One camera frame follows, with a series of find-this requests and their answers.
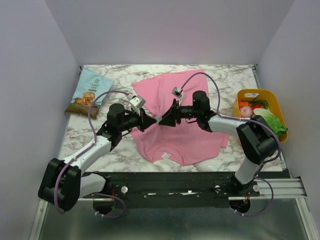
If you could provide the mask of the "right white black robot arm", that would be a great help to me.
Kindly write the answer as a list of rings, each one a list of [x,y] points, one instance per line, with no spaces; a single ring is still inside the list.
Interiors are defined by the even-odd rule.
[[[281,153],[280,140],[262,116],[237,118],[220,115],[211,110],[210,100],[204,91],[198,90],[192,94],[192,105],[181,106],[178,100],[173,100],[158,124],[175,127],[182,119],[195,119],[198,126],[209,133],[221,132],[238,136],[245,158],[228,184],[230,191],[236,196],[247,192],[266,163],[265,159]]]

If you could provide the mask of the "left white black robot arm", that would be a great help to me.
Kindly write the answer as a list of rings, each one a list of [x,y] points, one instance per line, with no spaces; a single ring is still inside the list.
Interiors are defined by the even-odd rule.
[[[137,128],[143,132],[157,120],[139,108],[127,110],[120,103],[109,107],[106,121],[94,132],[93,140],[65,160],[53,158],[47,164],[38,197],[53,204],[58,213],[71,210],[81,193],[83,173],[99,158],[111,152],[122,140],[122,132]]]

